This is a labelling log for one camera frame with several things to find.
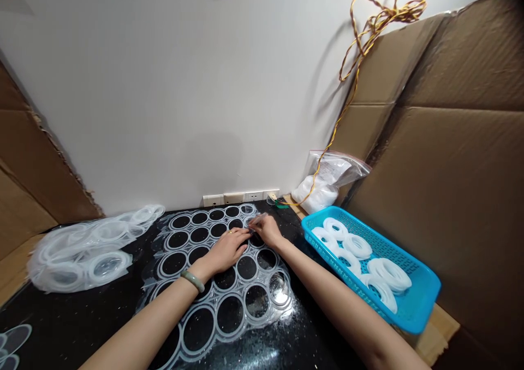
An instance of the plastic bag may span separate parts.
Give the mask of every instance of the plastic bag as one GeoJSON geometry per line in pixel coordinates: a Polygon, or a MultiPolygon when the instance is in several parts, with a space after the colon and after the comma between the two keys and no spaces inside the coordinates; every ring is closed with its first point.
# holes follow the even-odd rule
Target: plastic bag
{"type": "MultiPolygon", "coordinates": [[[[291,192],[296,202],[302,202],[311,191],[313,175],[317,170],[322,152],[309,151],[305,170],[306,177],[291,192]]],[[[371,167],[355,157],[339,152],[326,152],[320,161],[315,189],[300,206],[309,214],[327,208],[337,199],[339,187],[366,177],[370,172],[371,167]]]]}
{"type": "Polygon", "coordinates": [[[127,273],[133,257],[120,249],[163,215],[162,205],[55,229],[38,242],[27,270],[39,290],[73,293],[112,282],[127,273]]]}

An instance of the yellow cable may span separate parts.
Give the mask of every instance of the yellow cable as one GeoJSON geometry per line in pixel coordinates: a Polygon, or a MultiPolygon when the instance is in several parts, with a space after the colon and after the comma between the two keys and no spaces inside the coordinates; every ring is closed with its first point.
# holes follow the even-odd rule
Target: yellow cable
{"type": "Polygon", "coordinates": [[[397,8],[398,0],[395,0],[395,3],[393,4],[393,8],[388,8],[386,6],[383,6],[376,0],[369,0],[377,7],[380,7],[381,11],[377,15],[370,16],[368,20],[366,21],[366,24],[364,25],[362,32],[359,33],[356,28],[355,16],[353,15],[353,6],[355,4],[355,1],[356,0],[353,0],[351,2],[351,7],[349,9],[349,13],[351,15],[351,23],[353,25],[353,32],[355,34],[355,40],[351,43],[348,50],[346,51],[346,55],[344,56],[344,59],[342,60],[340,71],[338,72],[339,81],[344,82],[351,74],[351,71],[356,67],[353,90],[351,91],[350,97],[348,98],[344,108],[340,112],[340,115],[338,116],[338,119],[335,123],[335,127],[333,129],[331,140],[329,141],[328,145],[326,146],[326,149],[324,149],[324,151],[320,155],[320,158],[318,159],[317,170],[313,174],[313,184],[311,185],[311,190],[306,195],[306,197],[297,204],[291,204],[291,203],[279,201],[281,204],[299,206],[301,203],[307,200],[309,196],[315,190],[315,181],[317,179],[318,172],[320,171],[320,162],[322,161],[322,158],[324,157],[328,149],[333,144],[333,141],[335,140],[335,135],[337,134],[338,126],[340,126],[340,121],[344,117],[344,114],[346,113],[350,104],[353,102],[353,99],[355,98],[356,90],[359,85],[360,66],[362,65],[362,60],[364,60],[366,55],[370,52],[371,48],[373,48],[375,41],[380,36],[382,31],[386,29],[386,26],[388,26],[392,22],[412,23],[412,22],[418,21],[420,19],[420,16],[422,15],[422,13],[424,12],[424,10],[427,7],[427,3],[425,0],[412,0],[412,1],[407,2],[401,8],[397,8]],[[362,37],[368,33],[370,34],[369,39],[364,44],[362,44],[362,37]],[[348,58],[348,55],[349,55],[349,51],[355,45],[355,43],[359,49],[359,53],[356,56],[347,74],[345,76],[342,76],[342,72],[344,69],[344,65],[346,64],[346,59],[348,58]]]}

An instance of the green object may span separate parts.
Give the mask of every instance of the green object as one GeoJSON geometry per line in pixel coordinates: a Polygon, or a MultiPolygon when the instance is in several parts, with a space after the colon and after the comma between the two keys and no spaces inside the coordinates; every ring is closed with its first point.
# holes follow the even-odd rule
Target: green object
{"type": "Polygon", "coordinates": [[[279,209],[287,209],[289,208],[289,205],[282,204],[279,200],[275,201],[275,206],[279,209]]]}
{"type": "Polygon", "coordinates": [[[194,274],[192,274],[191,272],[183,271],[181,273],[181,276],[183,278],[189,280],[191,282],[191,284],[193,284],[196,287],[196,289],[198,289],[199,293],[203,293],[205,291],[206,288],[204,287],[202,282],[194,274]]]}

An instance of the hand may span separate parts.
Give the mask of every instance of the hand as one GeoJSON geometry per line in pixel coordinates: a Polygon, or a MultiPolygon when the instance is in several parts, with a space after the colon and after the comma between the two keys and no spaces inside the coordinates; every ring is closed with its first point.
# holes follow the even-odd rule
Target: hand
{"type": "Polygon", "coordinates": [[[247,244],[240,245],[250,237],[251,234],[246,228],[233,228],[226,231],[201,260],[209,267],[212,275],[224,272],[235,265],[246,251],[247,244]]]}
{"type": "Polygon", "coordinates": [[[255,225],[249,225],[249,228],[255,230],[260,235],[262,240],[275,249],[279,243],[285,242],[287,239],[282,236],[280,229],[278,228],[277,222],[273,216],[266,216],[262,220],[258,221],[255,225]]]}

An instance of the white wall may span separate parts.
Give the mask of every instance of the white wall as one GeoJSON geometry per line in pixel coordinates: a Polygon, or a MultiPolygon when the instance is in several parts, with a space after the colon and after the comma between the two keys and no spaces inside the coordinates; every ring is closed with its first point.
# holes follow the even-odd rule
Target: white wall
{"type": "Polygon", "coordinates": [[[0,49],[107,214],[196,207],[297,185],[347,91],[350,3],[0,0],[0,49]]]}

